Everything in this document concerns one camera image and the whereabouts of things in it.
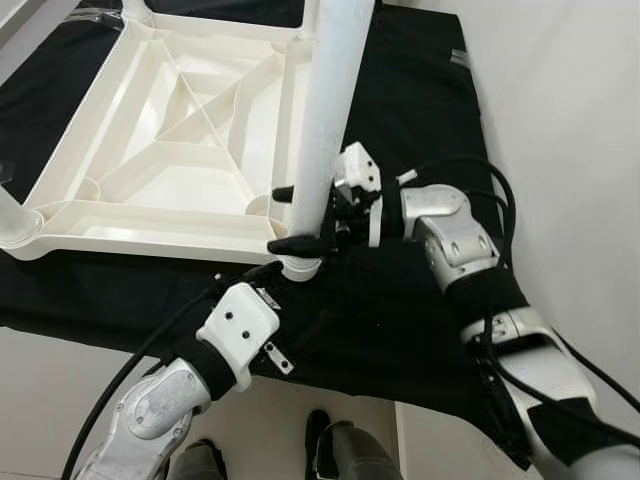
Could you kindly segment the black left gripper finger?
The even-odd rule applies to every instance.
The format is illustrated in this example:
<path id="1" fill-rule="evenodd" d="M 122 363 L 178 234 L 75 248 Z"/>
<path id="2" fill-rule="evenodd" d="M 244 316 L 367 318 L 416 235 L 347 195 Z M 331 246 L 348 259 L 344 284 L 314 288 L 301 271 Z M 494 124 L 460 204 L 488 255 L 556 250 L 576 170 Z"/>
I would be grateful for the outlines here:
<path id="1" fill-rule="evenodd" d="M 264 265 L 256 266 L 246 273 L 239 275 L 236 284 L 246 283 L 250 285 L 270 285 L 284 282 L 285 278 L 282 274 L 283 261 L 274 260 L 266 262 Z"/>

